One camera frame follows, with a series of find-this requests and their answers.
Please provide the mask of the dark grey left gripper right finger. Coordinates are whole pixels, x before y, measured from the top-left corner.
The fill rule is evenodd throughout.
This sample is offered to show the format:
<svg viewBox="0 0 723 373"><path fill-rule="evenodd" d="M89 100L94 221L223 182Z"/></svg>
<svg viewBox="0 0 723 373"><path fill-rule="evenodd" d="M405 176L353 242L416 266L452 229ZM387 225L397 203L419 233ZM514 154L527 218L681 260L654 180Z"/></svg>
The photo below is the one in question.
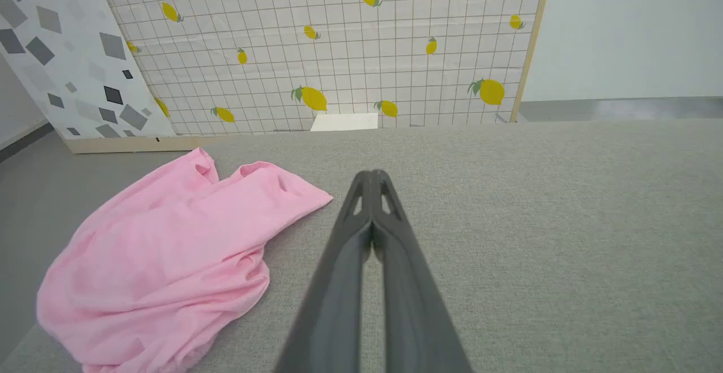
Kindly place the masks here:
<svg viewBox="0 0 723 373"><path fill-rule="evenodd" d="M471 372L387 172L372 172L372 244L383 268L387 372Z"/></svg>

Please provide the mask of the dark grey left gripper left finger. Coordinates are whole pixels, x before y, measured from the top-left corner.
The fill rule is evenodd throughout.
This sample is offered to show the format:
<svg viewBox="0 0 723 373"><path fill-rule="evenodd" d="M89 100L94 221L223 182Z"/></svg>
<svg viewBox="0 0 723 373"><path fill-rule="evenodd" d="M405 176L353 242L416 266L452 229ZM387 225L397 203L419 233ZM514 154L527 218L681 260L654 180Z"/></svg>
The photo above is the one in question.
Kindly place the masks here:
<svg viewBox="0 0 723 373"><path fill-rule="evenodd" d="M352 180L276 372L360 370L362 271L372 246L371 179L371 172L361 171Z"/></svg>

